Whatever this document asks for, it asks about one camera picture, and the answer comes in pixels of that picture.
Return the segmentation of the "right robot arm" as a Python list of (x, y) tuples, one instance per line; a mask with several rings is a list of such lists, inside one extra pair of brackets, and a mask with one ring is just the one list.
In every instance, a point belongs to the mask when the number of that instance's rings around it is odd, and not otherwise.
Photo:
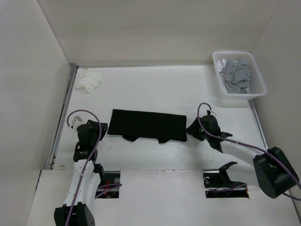
[(280, 148), (262, 149), (236, 141), (232, 134), (221, 131), (212, 114), (197, 117), (186, 131), (199, 141), (206, 140), (214, 150), (251, 165), (253, 172), (247, 183), (259, 187), (270, 198), (275, 199), (292, 187), (301, 186), (299, 177)]

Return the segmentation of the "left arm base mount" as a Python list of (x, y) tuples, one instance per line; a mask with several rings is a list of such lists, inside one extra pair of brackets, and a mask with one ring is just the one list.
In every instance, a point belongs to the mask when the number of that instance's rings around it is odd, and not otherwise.
[(119, 198), (120, 171), (106, 171), (96, 190), (97, 199)]

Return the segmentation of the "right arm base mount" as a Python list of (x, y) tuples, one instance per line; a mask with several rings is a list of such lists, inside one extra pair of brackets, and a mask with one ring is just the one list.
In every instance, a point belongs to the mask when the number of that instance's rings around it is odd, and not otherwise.
[(247, 185), (232, 181), (227, 170), (237, 164), (231, 161), (219, 169), (206, 169), (203, 171), (203, 181), (206, 198), (249, 198)]

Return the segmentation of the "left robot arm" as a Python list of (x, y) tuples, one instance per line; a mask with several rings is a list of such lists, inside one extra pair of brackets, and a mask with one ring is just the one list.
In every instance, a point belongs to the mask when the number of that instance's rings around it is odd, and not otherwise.
[(92, 204), (97, 188), (105, 184), (104, 169), (95, 161), (97, 145), (104, 137), (108, 124), (88, 120), (83, 122), (76, 116), (72, 128), (77, 131), (78, 142), (73, 155), (73, 175), (67, 196), (61, 207), (54, 211), (57, 226), (94, 226)]

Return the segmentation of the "black tank top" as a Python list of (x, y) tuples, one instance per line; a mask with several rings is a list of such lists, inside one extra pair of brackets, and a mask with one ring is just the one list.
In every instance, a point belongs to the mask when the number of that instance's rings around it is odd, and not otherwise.
[(157, 139), (160, 144), (186, 142), (186, 122), (185, 115), (114, 109), (107, 133), (131, 142), (139, 138)]

